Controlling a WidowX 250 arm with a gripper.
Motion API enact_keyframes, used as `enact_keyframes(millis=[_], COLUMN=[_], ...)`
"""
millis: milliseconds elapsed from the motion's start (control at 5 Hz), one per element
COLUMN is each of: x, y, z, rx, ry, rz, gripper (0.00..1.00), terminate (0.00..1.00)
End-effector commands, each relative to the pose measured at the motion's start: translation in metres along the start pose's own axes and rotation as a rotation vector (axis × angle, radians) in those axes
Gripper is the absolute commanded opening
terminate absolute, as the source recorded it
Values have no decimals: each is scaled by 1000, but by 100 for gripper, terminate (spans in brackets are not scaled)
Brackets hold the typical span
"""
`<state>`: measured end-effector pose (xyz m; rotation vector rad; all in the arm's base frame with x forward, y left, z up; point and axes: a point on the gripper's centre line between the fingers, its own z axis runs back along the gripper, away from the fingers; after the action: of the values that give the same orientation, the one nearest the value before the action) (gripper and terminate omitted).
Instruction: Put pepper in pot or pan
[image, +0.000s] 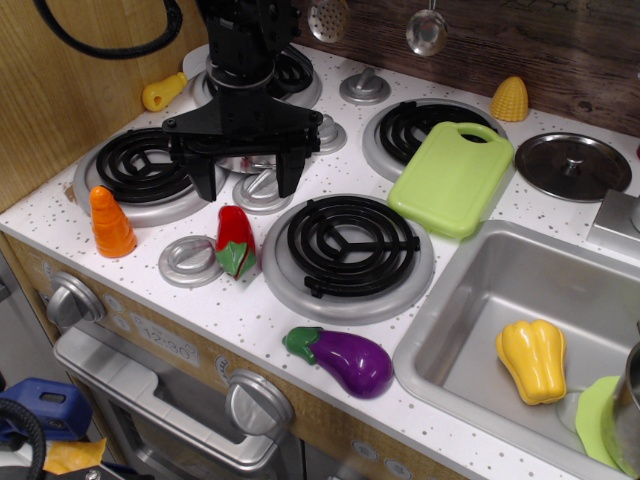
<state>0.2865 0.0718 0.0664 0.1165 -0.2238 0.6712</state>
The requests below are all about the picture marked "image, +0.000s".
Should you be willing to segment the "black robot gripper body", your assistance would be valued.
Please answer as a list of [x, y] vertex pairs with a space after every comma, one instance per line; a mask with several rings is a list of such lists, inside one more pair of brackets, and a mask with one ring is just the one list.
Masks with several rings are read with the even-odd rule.
[[165, 120], [171, 158], [189, 172], [220, 158], [291, 156], [304, 160], [320, 149], [322, 115], [269, 95], [264, 87], [220, 87], [207, 104]]

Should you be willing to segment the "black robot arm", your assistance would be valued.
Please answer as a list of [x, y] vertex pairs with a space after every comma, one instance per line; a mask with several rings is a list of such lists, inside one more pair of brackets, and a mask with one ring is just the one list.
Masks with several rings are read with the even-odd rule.
[[215, 164], [244, 155], [275, 160], [278, 194], [291, 196], [320, 147], [319, 112], [272, 97], [277, 56], [298, 36], [300, 12], [288, 1], [201, 1], [208, 32], [212, 99], [162, 124], [172, 160], [199, 197], [217, 197]]

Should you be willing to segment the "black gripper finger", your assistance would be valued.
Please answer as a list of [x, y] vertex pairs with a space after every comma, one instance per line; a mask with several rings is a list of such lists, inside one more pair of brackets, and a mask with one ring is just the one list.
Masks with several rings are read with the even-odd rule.
[[215, 164], [208, 157], [187, 155], [184, 159], [187, 175], [199, 197], [207, 202], [217, 198]]
[[293, 195], [303, 172], [303, 153], [292, 151], [276, 155], [276, 180], [280, 198]]

